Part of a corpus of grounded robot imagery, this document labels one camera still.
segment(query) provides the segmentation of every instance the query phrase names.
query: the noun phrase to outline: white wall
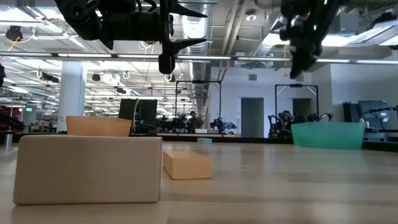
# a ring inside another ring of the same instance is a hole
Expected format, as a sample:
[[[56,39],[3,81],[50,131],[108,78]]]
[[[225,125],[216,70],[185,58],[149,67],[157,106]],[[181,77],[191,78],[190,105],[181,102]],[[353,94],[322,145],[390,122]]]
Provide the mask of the white wall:
[[[275,114],[275,84],[296,83],[295,80],[284,77],[285,72],[289,73],[290,70],[230,68],[222,84],[221,117],[225,118],[226,122],[236,124],[240,129],[241,98],[264,98],[264,137],[266,138],[270,128],[267,117]],[[218,69],[212,68],[212,73],[218,73]],[[257,74],[255,82],[248,80],[248,75],[253,73]],[[305,80],[301,84],[311,84],[310,74],[305,75]],[[293,98],[315,98],[315,96],[306,88],[288,87],[278,96],[278,112],[292,111]],[[210,121],[212,121],[217,118],[220,108],[219,93],[214,85],[210,86],[209,101]]]
[[[387,100],[398,105],[398,69],[393,65],[332,65],[333,107],[336,120],[344,121],[345,101]],[[397,114],[390,112],[387,128],[398,128]]]
[[[327,65],[312,73],[312,82],[320,87],[320,112],[333,113],[334,121],[344,121],[346,101],[387,100],[389,106],[398,105],[398,69],[393,65]],[[390,113],[386,127],[398,128],[396,113]]]
[[[312,84],[319,88],[319,113],[333,113],[331,89],[331,65],[326,65],[312,73]]]

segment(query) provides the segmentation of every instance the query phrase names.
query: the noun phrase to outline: doorway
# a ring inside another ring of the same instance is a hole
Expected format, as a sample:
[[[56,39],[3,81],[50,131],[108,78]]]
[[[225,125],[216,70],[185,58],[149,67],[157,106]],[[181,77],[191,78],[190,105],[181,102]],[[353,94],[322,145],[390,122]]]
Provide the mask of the doorway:
[[[241,134],[244,138],[264,137],[263,98],[242,98]]]
[[[311,100],[312,99],[293,99],[293,114],[301,115],[304,118],[312,114]]]

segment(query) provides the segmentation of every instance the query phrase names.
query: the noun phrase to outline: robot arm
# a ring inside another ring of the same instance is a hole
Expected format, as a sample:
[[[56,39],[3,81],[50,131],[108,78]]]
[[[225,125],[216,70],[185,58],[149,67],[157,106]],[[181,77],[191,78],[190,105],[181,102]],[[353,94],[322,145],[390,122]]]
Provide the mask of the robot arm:
[[[315,56],[321,55],[322,41],[339,5],[344,2],[345,0],[282,0],[280,11],[287,24],[286,30],[280,32],[280,39],[289,40],[293,48],[291,78],[308,70],[315,63]],[[294,19],[298,24],[292,26]]]
[[[179,5],[176,0],[161,0],[160,13],[154,12],[156,3],[146,0],[152,7],[142,12],[141,2],[136,10],[132,0],[55,0],[67,23],[85,40],[99,39],[107,48],[114,40],[143,40],[161,42],[163,53],[159,56],[159,71],[171,74],[175,68],[178,51],[206,39],[170,41],[173,36],[173,16],[207,17]]]

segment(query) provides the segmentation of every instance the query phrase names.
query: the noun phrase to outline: metal frame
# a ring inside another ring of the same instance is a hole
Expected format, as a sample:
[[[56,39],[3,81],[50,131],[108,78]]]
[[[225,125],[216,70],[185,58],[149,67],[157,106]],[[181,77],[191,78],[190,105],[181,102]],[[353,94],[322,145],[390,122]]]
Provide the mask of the metal frame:
[[[93,60],[93,61],[128,61],[151,62],[157,61],[159,55],[155,54],[98,54],[98,53],[62,53],[62,52],[0,52],[3,57],[18,57],[43,60]],[[241,62],[291,62],[291,58],[285,57],[238,57],[225,55],[176,55],[179,62],[191,61],[241,61]],[[318,58],[317,63],[355,64],[355,65],[398,65],[396,60],[372,60],[355,58]]]
[[[278,92],[278,87],[283,86],[283,89]],[[278,117],[278,95],[282,93],[282,91],[286,87],[291,87],[291,88],[303,88],[307,87],[317,98],[317,115],[319,116],[319,89],[318,85],[303,85],[303,84],[276,84],[275,85],[275,116]],[[314,87],[316,89],[316,92],[314,93],[310,87]]]
[[[175,82],[175,116],[177,115],[177,91],[178,91],[178,84],[179,83],[192,83],[192,84],[204,84],[204,83],[218,83],[220,86],[220,92],[219,92],[219,96],[220,96],[220,106],[219,106],[219,116],[221,117],[221,81],[199,81],[199,80],[195,80],[195,81],[176,81]]]

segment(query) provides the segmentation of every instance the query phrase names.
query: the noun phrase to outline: person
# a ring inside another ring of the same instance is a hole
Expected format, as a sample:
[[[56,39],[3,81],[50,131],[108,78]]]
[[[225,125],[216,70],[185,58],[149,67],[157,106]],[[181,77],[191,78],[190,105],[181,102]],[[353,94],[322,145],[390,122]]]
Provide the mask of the person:
[[[203,121],[194,111],[191,111],[191,116],[192,118],[188,120],[188,127],[191,133],[195,133],[195,129],[200,129],[203,125]]]
[[[289,111],[284,111],[282,113],[282,121],[283,121],[283,127],[285,130],[292,131],[292,120],[291,120],[291,115]],[[282,129],[282,123],[278,121],[277,126],[279,129]]]

